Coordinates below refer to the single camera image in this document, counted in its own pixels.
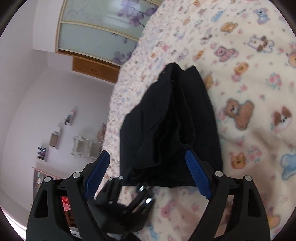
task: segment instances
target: black fabric bag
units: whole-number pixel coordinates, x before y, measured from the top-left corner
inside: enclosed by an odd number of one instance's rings
[[[202,78],[194,66],[183,71],[171,63],[121,127],[124,185],[196,186],[185,163],[190,148],[222,171],[215,115]]]

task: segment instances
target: bed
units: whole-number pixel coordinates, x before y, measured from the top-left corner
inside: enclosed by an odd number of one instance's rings
[[[165,65],[194,65],[211,99],[223,172],[250,175],[263,200],[271,238],[296,206],[296,37],[268,0],[165,0],[147,23],[132,57],[120,70],[110,100],[103,149],[110,166],[102,184],[120,174],[120,127],[157,81]],[[207,200],[196,187],[154,187],[156,199],[145,241],[187,241]],[[124,187],[128,204],[135,187]],[[217,236],[227,224],[231,197]]]

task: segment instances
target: floating shelf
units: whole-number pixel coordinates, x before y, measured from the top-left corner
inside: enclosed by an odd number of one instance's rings
[[[96,160],[101,154],[102,142],[85,139],[82,136],[75,136],[73,139],[74,147],[71,152],[72,155]]]

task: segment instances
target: pink bear print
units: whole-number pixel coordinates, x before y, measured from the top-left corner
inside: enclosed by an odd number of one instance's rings
[[[229,60],[234,54],[236,53],[236,50],[234,48],[232,49],[226,49],[223,46],[220,46],[216,51],[215,55],[220,57],[219,61],[220,62],[226,62]]]

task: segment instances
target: screw head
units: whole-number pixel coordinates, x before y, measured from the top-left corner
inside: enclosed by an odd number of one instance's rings
[[[215,171],[215,175],[217,177],[222,177],[223,176],[223,173],[221,171]]]
[[[244,177],[248,182],[252,181],[252,178],[250,176],[245,176]]]
[[[148,203],[150,203],[151,201],[152,201],[152,198],[150,197],[150,198],[147,198],[147,199],[146,199],[145,203],[148,204]]]
[[[45,183],[48,183],[50,180],[51,180],[50,177],[46,177],[46,178],[44,178],[44,182],[45,182]]]
[[[75,173],[73,173],[73,177],[74,177],[74,178],[78,178],[78,177],[80,177],[80,176],[81,176],[80,172],[75,172]]]

